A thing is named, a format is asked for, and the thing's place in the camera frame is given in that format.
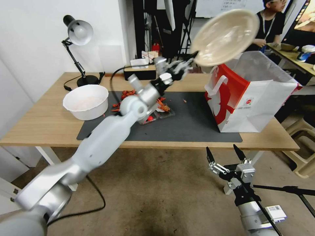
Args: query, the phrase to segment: monitor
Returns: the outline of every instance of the monitor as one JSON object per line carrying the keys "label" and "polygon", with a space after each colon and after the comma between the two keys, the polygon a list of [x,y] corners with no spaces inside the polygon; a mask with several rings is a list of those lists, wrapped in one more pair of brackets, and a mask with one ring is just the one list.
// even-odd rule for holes
{"label": "monitor", "polygon": [[315,0],[306,0],[283,42],[295,46],[315,45]]}

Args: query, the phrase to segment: stool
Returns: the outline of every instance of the stool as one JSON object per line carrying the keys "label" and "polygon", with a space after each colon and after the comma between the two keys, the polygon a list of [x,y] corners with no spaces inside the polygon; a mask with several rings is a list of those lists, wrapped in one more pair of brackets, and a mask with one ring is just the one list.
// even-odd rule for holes
{"label": "stool", "polygon": [[301,157],[297,152],[294,151],[283,151],[291,160],[293,160],[297,167],[293,170],[301,178],[308,178],[315,174],[315,132],[314,127],[311,125],[314,122],[314,116],[305,116],[304,118],[298,120],[291,126],[289,126],[286,131],[298,144],[306,147],[313,152],[308,158]]}

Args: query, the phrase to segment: white bowl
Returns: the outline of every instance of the white bowl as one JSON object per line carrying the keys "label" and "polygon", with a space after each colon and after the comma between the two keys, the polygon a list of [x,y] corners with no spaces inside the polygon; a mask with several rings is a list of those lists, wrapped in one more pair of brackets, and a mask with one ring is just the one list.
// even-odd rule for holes
{"label": "white bowl", "polygon": [[231,10],[209,20],[195,36],[191,52],[200,66],[225,63],[252,44],[259,29],[258,16],[249,10]]}
{"label": "white bowl", "polygon": [[79,120],[92,120],[108,108],[108,90],[100,85],[84,85],[70,91],[63,106]]}

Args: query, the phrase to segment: lamp shade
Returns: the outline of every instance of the lamp shade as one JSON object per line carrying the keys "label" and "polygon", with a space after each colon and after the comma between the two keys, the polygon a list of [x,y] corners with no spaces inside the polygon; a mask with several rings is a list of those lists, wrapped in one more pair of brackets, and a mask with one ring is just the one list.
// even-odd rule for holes
{"label": "lamp shade", "polygon": [[63,17],[63,22],[68,27],[68,35],[72,43],[76,45],[87,44],[93,36],[93,28],[86,21],[76,20],[70,15]]}

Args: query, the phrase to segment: concrete floor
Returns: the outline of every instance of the concrete floor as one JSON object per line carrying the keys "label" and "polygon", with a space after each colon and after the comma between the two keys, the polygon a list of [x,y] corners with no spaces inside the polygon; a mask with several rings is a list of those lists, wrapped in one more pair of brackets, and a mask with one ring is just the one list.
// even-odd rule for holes
{"label": "concrete floor", "polygon": [[[75,148],[54,148],[62,160]],[[238,163],[233,151],[213,150],[220,164]],[[41,160],[13,183],[23,187],[42,168]],[[255,165],[254,184],[315,188],[301,179],[282,158],[265,152]],[[48,228],[48,236],[69,235],[245,235],[234,195],[223,193],[224,180],[207,168],[205,150],[118,149],[89,175],[106,199],[106,208],[64,219]],[[280,204],[288,218],[278,224],[283,235],[314,235],[314,218],[292,194],[258,189],[263,206]],[[315,197],[307,197],[315,206]],[[63,214],[101,206],[87,180],[81,182]]]}

